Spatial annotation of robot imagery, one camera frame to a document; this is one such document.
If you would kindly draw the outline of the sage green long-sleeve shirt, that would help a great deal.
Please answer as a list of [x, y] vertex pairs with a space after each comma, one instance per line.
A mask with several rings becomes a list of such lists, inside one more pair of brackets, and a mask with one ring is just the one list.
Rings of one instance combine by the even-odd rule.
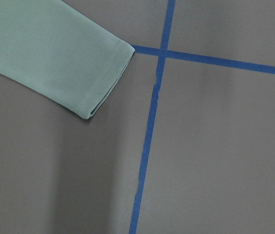
[[135, 50], [61, 0], [0, 0], [0, 74], [92, 117]]

